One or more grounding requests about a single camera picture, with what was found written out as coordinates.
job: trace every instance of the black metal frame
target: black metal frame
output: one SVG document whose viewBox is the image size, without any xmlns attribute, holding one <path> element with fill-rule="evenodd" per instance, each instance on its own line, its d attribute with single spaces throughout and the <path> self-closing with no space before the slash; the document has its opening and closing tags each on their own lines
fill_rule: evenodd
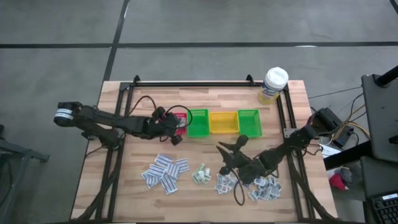
<svg viewBox="0 0 398 224">
<path fill-rule="evenodd" d="M 4 204 L 2 205 L 2 207 L 0 207 L 0 223 L 9 223 L 11 212 L 14 208 L 15 201 L 17 200 L 18 193 L 21 189 L 27 165 L 30 162 L 30 159 L 34 158 L 38 159 L 40 162 L 47 162 L 50 156 L 48 154 L 39 153 L 33 149 L 27 149 L 22 146 L 9 143 L 2 138 L 0 138 L 0 151 L 6 152 L 4 156 L 15 156 L 21 160 L 17 174 L 13 178 L 12 183 L 10 183 L 12 184 L 10 191 L 7 195 L 5 195 L 6 199 L 4 201 Z"/>
<path fill-rule="evenodd" d="M 199 81 L 199 82 L 140 82 L 140 78 L 138 76 L 136 76 L 132 83 L 122 82 L 120 84 L 115 114 L 120 113 L 121 102 L 123 100 L 123 94 L 126 90 L 128 90 L 128 95 L 127 95 L 127 102 L 126 102 L 126 110 L 125 110 L 124 114 L 129 113 L 134 87 L 171 87 L 171 86 L 241 86 L 241 87 L 245 87 L 245 86 L 261 86 L 261 84 L 262 84 L 262 82 L 255 82 L 252 79 L 252 76 L 250 76 L 250 75 L 248 75 L 246 77 L 246 81 L 247 82 L 244 82 L 244 81 L 242 81 L 242 82 L 229 82 L 229 81 L 219 81 L 219 82 L 201 82 L 201 81 Z M 296 128 L 297 125 L 295 122 L 294 111 L 293 111 L 293 106 L 292 106 L 292 102 L 290 99 L 288 87 L 284 89 L 284 95 L 286 97 L 290 125 L 292 128 Z M 279 96 L 277 98 L 277 107 L 278 107 L 279 116 L 280 116 L 280 127 L 282 130 L 282 135 L 284 137 L 285 136 L 284 128 L 286 128 L 287 125 L 286 125 L 286 121 L 285 121 L 284 109 L 282 106 L 281 96 Z M 84 221 L 81 220 L 81 221 L 77 221 L 77 222 L 75 220 L 71 220 L 71 221 L 74 221 L 74 223 L 80 223 L 80 222 L 82 222 L 82 223 L 87 223 L 87 222 L 104 223 L 104 222 L 112 222 L 113 221 L 114 206 L 116 203 L 116 194 L 117 194 L 117 190 L 118 190 L 119 173 L 120 173 L 120 169 L 121 169 L 121 160 L 123 157 L 123 150 L 124 150 L 124 139 L 122 142 L 123 143 L 117 149 L 118 154 L 117 154 L 116 164 L 114 165 L 113 172 L 109 177 L 108 177 L 109 169 L 110 169 L 112 154 L 113 154 L 114 150 L 108 149 L 108 153 L 106 156 L 106 162 L 105 162 L 103 179 L 102 179 L 100 191 L 104 191 L 104 190 L 105 190 L 104 192 L 107 191 L 107 188 L 109 188 L 109 184 L 108 184 L 109 180 L 113 175 L 115 175 L 114 179 L 112 180 L 113 187 L 112 187 L 112 191 L 111 191 L 111 199 L 109 202 L 108 214 L 107 214 L 106 218 L 102 218 L 103 198 L 105 196 L 105 194 L 103 192 L 103 196 L 100 199 L 99 204 L 97 205 L 95 219 L 94 220 L 84 220 Z M 299 167 L 300 175 L 301 175 L 302 179 L 304 180 L 304 182 L 308 185 L 307 173 L 305 171 L 302 152 L 297 151 L 297 155 L 298 155 L 297 160 L 298 160 L 298 167 Z M 287 161 L 288 161 L 288 166 L 289 166 L 289 172 L 291 173 L 291 170 L 295 169 L 293 157 L 291 154 L 289 154 L 287 156 Z M 291 178 L 291 176 L 290 176 L 290 179 L 291 179 L 291 183 L 292 183 L 292 191 L 293 191 L 293 195 L 294 195 L 294 204 L 295 204 L 295 208 L 296 208 L 296 212 L 297 212 L 297 218 L 299 221 L 300 220 L 308 221 L 307 218 L 303 217 L 303 210 L 302 210 L 299 188 L 297 187 L 297 183 Z M 308 201 L 308 198 L 306 196 L 305 196 L 305 200 L 307 203 L 309 219 L 314 219 L 315 213 L 314 213 L 313 207 L 310 204 L 310 202 Z"/>
</svg>

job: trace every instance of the keyboard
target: keyboard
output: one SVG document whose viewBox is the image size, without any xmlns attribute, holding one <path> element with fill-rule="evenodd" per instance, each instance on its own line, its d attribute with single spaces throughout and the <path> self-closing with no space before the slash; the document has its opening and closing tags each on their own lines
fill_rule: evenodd
<svg viewBox="0 0 398 224">
<path fill-rule="evenodd" d="M 398 223 L 398 192 L 370 198 L 372 212 L 378 223 Z"/>
</svg>

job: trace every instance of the white container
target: white container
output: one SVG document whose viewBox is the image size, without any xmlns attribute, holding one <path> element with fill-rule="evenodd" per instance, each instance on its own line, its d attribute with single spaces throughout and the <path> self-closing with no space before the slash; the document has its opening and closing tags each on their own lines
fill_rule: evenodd
<svg viewBox="0 0 398 224">
<path fill-rule="evenodd" d="M 288 80 L 289 75 L 285 70 L 279 67 L 270 69 L 264 78 L 257 99 L 264 104 L 273 103 Z"/>
</svg>

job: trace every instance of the black equipment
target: black equipment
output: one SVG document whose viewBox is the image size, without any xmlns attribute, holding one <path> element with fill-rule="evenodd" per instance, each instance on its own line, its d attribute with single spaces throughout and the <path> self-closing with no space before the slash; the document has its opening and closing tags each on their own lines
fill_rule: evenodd
<svg viewBox="0 0 398 224">
<path fill-rule="evenodd" d="M 152 117 L 120 116 L 101 111 L 96 106 L 83 106 L 79 102 L 60 102 L 54 122 L 61 127 L 77 127 L 83 130 L 83 137 L 88 140 L 97 137 L 102 145 L 113 149 L 119 147 L 124 133 L 141 139 L 167 136 L 174 146 L 182 141 L 180 135 L 175 135 L 180 121 L 173 113 L 166 113 L 161 106 L 156 108 Z M 105 129 L 97 123 L 111 126 L 112 129 Z"/>
<path fill-rule="evenodd" d="M 378 223 L 398 223 L 398 192 L 371 197 L 370 201 Z"/>
<path fill-rule="evenodd" d="M 317 113 L 313 114 L 313 116 L 309 119 L 309 121 L 312 121 L 311 124 L 309 124 L 310 122 L 308 122 L 308 124 L 305 125 L 303 128 L 294 131 L 288 138 L 285 138 L 284 143 L 280 146 L 262 151 L 260 154 L 253 158 L 249 158 L 240 151 L 240 148 L 244 146 L 248 141 L 247 136 L 240 136 L 236 144 L 226 144 L 223 142 L 219 142 L 222 146 L 231 151 L 230 153 L 228 153 L 221 147 L 217 146 L 217 149 L 223 156 L 223 162 L 226 164 L 220 169 L 220 174 L 226 175 L 230 172 L 233 172 L 235 174 L 235 171 L 233 169 L 237 169 L 237 178 L 243 184 L 250 184 L 254 181 L 255 178 L 258 178 L 260 176 L 266 177 L 272 174 L 275 170 L 277 170 L 278 164 L 282 162 L 284 156 L 293 153 L 293 151 L 306 148 L 310 144 L 310 141 L 312 139 L 316 139 L 321 135 L 325 136 L 330 132 L 336 131 L 338 128 L 341 127 L 341 125 L 344 124 L 341 123 L 337 127 L 331 127 L 331 129 L 328 129 L 328 125 L 326 124 L 319 125 L 320 123 L 322 123 L 323 120 L 325 120 L 325 118 L 318 119 Z M 308 197 L 309 201 L 311 201 L 314 208 L 320 214 L 322 219 L 334 220 L 338 222 L 335 217 L 331 216 L 325 210 L 325 208 L 322 207 L 322 205 L 315 198 L 314 194 L 311 192 L 308 185 L 305 184 L 296 169 L 292 169 L 290 171 L 290 176 L 302 188 L 304 194 Z"/>
</svg>

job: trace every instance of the red object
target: red object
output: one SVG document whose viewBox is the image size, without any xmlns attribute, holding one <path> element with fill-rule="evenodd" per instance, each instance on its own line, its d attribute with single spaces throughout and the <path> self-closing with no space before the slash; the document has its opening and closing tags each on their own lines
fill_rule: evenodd
<svg viewBox="0 0 398 224">
<path fill-rule="evenodd" d="M 335 174 L 332 177 L 330 177 L 329 183 L 333 187 L 337 187 L 340 190 L 345 190 L 346 189 L 344 184 L 343 184 L 343 181 L 341 180 L 340 174 Z"/>
<path fill-rule="evenodd" d="M 179 126 L 185 126 L 187 125 L 187 114 L 186 113 L 173 113 L 178 119 L 180 120 Z M 186 134 L 187 133 L 187 128 L 177 128 L 175 131 L 175 135 L 179 134 Z"/>
</svg>

